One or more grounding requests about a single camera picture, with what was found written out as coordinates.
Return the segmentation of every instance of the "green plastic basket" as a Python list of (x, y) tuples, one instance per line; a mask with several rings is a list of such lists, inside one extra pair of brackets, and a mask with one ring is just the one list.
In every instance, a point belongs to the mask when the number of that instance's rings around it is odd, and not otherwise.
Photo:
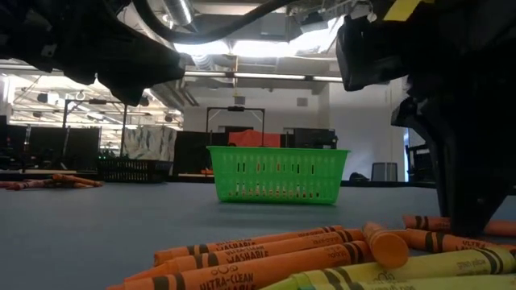
[(349, 151), (208, 147), (220, 201), (333, 204)]

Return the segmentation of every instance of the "crayon tip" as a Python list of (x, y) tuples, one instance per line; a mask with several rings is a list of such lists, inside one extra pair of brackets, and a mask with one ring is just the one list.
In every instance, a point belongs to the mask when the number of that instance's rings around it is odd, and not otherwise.
[(174, 259), (174, 254), (170, 251), (157, 251), (154, 253), (154, 266), (160, 266), (165, 261), (168, 261), (170, 259)]
[(371, 245), (375, 260), (385, 268), (398, 268), (409, 259), (409, 247), (403, 238), (396, 234), (378, 234)]
[(407, 245), (409, 244), (410, 235), (406, 230), (388, 230), (387, 233), (396, 234), (398, 237), (403, 238)]
[(169, 267), (167, 264), (162, 264), (158, 267), (150, 268), (146, 271), (142, 271), (136, 275), (132, 275), (131, 277), (127, 277), (124, 279), (124, 282), (139, 280), (139, 279), (145, 279), (145, 278), (152, 278), (157, 276), (165, 276), (167, 274), (170, 274), (168, 271)]
[(123, 285), (113, 285), (106, 288), (106, 290), (123, 290)]

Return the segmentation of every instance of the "ceiling light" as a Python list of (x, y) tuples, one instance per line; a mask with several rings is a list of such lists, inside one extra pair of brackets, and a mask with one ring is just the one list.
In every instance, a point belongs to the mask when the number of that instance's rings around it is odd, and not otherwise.
[(248, 72), (235, 72), (235, 77), (242, 78), (260, 78), (269, 80), (304, 80), (305, 76), (299, 75), (280, 75), (280, 74), (269, 74), (269, 73), (248, 73)]
[(102, 121), (104, 119), (104, 116), (101, 114), (98, 114), (98, 113), (88, 113), (88, 114), (86, 114), (86, 117), (95, 118), (100, 121)]
[(342, 82), (342, 77), (314, 77), (314, 81)]
[(224, 72), (185, 72), (185, 77), (225, 77)]
[(86, 99), (86, 95), (82, 91), (80, 91), (75, 94), (75, 99), (78, 101), (83, 101), (84, 99)]
[(174, 47), (177, 52), (186, 53), (191, 56), (220, 55), (229, 53), (229, 47), (222, 40), (203, 44), (175, 43)]
[(294, 56), (295, 51), (286, 42), (240, 40), (233, 47), (233, 54), (246, 57)]
[(118, 146), (118, 145), (101, 145), (100, 148), (101, 149), (115, 149), (115, 150), (118, 150), (118, 149), (120, 149), (120, 146)]
[[(25, 120), (10, 120), (10, 124), (24, 124), (24, 125), (44, 125), (44, 126), (63, 126), (62, 122), (46, 122), (46, 121), (25, 121)], [(110, 124), (104, 122), (66, 122), (66, 126), (95, 126), (106, 129), (121, 130), (121, 124)], [(138, 125), (126, 125), (126, 129), (136, 129)]]

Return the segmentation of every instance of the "blue table surface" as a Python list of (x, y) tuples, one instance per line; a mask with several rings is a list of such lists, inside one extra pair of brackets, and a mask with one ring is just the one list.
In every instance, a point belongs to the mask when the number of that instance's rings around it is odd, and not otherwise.
[[(515, 206), (507, 197), (494, 218), (516, 220)], [(326, 206), (220, 203), (213, 184), (1, 191), (0, 289), (104, 289), (169, 247), (366, 221), (401, 229), (403, 214), (439, 215), (435, 190), (341, 188)]]

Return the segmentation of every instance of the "text on crayon wrapper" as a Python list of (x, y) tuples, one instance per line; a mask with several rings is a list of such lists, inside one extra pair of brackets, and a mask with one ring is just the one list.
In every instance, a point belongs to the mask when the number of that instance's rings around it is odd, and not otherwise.
[(456, 246), (457, 251), (485, 248), (485, 244), (477, 241), (462, 241), (462, 246)]
[(230, 242), (218, 242), (215, 244), (217, 246), (217, 251), (224, 251), (224, 250), (230, 250), (230, 249), (238, 249), (241, 247), (249, 247), (256, 245), (255, 242), (253, 242), (251, 239), (241, 239), (236, 241), (230, 241)]
[(217, 267), (212, 279), (199, 286), (199, 290), (256, 290), (253, 273), (239, 273), (235, 265)]
[(333, 242), (340, 242), (341, 239), (340, 238), (337, 238), (337, 237), (332, 237), (332, 238), (320, 238), (320, 239), (316, 239), (314, 240), (314, 245), (320, 245), (320, 244), (330, 244), (330, 243), (333, 243)]
[(336, 259), (334, 262), (334, 267), (340, 266), (340, 263), (343, 259), (351, 260), (351, 257), (349, 256), (349, 253), (347, 253), (342, 247), (340, 246), (329, 246), (325, 249), (327, 252), (327, 255), (331, 259)]
[(378, 277), (373, 279), (373, 281), (394, 281), (396, 277), (392, 273), (389, 273), (387, 271), (383, 271), (382, 273), (378, 274)]
[(488, 269), (475, 269), (475, 267), (485, 264), (487, 263), (481, 259), (458, 262), (457, 267), (459, 268), (460, 274), (457, 274), (457, 276), (488, 275), (490, 273)]
[(364, 284), (368, 284), (368, 289), (371, 290), (417, 290), (413, 285), (402, 285), (406, 284), (405, 280), (386, 280), (386, 281), (375, 281), (375, 282), (365, 282)]
[(228, 255), (227, 263), (237, 263), (252, 259), (268, 257), (268, 251), (263, 246), (250, 246), (248, 248), (234, 249), (225, 252)]

